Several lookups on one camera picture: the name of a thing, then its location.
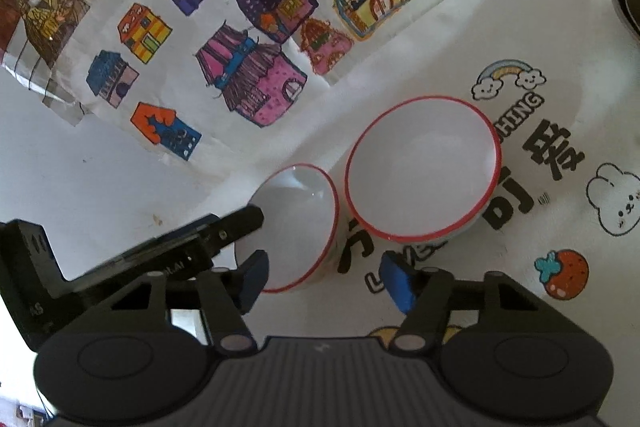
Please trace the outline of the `small white red-rimmed bowl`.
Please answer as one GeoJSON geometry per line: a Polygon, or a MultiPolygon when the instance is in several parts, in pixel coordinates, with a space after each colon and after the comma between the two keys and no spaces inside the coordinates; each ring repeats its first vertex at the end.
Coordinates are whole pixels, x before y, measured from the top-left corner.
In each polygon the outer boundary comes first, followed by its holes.
{"type": "Polygon", "coordinates": [[[331,177],[311,164],[294,164],[270,176],[250,198],[264,215],[262,226],[235,243],[235,261],[254,251],[268,255],[262,291],[283,294],[334,273],[345,238],[345,211],[331,177]]]}

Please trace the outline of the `large white red-rimmed bowl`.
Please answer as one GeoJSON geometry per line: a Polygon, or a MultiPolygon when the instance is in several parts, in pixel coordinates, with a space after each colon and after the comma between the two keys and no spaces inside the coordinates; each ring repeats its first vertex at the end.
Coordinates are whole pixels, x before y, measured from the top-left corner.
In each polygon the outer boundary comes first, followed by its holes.
{"type": "Polygon", "coordinates": [[[360,134],[346,160],[346,202],[364,229],[386,241],[446,241],[480,217],[501,166],[497,132],[477,107],[418,96],[360,134]]]}

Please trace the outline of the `small steel plate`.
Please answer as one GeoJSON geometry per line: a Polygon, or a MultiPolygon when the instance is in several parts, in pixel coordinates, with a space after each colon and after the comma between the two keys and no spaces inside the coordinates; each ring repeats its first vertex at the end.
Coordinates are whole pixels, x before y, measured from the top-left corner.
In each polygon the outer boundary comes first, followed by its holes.
{"type": "Polygon", "coordinates": [[[618,19],[639,40],[639,0],[612,0],[618,19]]]}

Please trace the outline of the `houses drawing paper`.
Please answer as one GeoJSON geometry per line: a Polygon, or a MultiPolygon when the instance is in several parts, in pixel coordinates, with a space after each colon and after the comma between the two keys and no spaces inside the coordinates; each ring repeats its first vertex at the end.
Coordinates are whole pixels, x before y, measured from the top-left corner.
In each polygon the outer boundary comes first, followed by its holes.
{"type": "Polygon", "coordinates": [[[170,162],[222,178],[442,0],[96,0],[53,76],[170,162]]]}

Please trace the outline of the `white printed table mat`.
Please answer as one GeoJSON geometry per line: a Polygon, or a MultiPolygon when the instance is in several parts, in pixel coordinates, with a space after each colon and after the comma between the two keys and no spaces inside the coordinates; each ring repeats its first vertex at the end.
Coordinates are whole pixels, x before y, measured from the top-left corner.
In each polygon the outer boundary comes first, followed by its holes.
{"type": "Polygon", "coordinates": [[[385,251],[499,270],[596,336],[602,407],[639,421],[639,45],[612,0],[446,0],[330,95],[309,150],[352,178],[343,270],[271,296],[267,332],[400,320],[385,251]]]}

